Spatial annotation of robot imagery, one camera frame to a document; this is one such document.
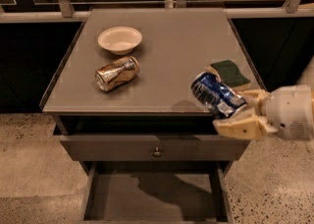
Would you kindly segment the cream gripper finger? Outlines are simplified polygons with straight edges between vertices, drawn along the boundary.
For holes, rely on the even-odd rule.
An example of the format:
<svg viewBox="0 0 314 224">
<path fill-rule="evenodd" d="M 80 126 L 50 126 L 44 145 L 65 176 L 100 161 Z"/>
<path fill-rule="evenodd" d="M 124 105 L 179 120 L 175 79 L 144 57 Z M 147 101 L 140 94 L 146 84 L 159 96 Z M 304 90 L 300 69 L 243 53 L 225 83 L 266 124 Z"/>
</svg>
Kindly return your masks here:
<svg viewBox="0 0 314 224">
<path fill-rule="evenodd" d="M 240 91 L 247 104 L 253 107 L 257 112 L 261 111 L 264 100 L 269 96 L 269 92 L 264 89 L 250 89 Z"/>
<path fill-rule="evenodd" d="M 268 134 L 267 119 L 253 109 L 238 112 L 229 119 L 214 120 L 213 125 L 221 137 L 237 140 L 258 140 Z"/>
</svg>

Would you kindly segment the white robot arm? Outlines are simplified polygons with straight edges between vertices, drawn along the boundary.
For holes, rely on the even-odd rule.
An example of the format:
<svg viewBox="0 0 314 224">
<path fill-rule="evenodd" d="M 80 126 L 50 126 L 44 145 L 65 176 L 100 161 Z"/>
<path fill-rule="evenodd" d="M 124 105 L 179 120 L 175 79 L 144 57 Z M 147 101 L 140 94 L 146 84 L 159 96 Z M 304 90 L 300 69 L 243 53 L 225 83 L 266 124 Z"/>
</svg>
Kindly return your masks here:
<svg viewBox="0 0 314 224">
<path fill-rule="evenodd" d="M 296 85 L 240 91 L 247 106 L 230 119 L 214 120 L 222 137 L 257 140 L 276 136 L 283 140 L 314 139 L 314 60 Z"/>
</svg>

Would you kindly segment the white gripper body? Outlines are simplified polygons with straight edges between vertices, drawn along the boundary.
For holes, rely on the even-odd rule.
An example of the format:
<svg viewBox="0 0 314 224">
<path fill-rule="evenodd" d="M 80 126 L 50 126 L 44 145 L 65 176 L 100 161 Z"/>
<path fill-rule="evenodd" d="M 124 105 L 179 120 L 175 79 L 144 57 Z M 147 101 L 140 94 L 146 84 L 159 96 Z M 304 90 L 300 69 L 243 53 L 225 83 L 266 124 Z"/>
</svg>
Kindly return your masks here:
<svg viewBox="0 0 314 224">
<path fill-rule="evenodd" d="M 270 132 L 283 140 L 314 138 L 313 91 L 306 84 L 283 86 L 262 102 Z"/>
</svg>

